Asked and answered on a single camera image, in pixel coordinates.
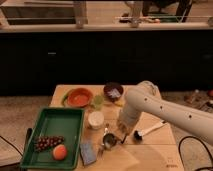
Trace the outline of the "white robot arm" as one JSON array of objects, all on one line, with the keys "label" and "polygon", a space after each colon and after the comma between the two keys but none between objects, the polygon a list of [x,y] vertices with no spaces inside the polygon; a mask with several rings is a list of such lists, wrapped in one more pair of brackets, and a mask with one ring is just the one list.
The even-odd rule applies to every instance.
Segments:
[{"label": "white robot arm", "polygon": [[179,105],[156,96],[158,87],[143,81],[127,89],[117,120],[118,129],[129,135],[143,112],[183,129],[213,145],[213,114]]}]

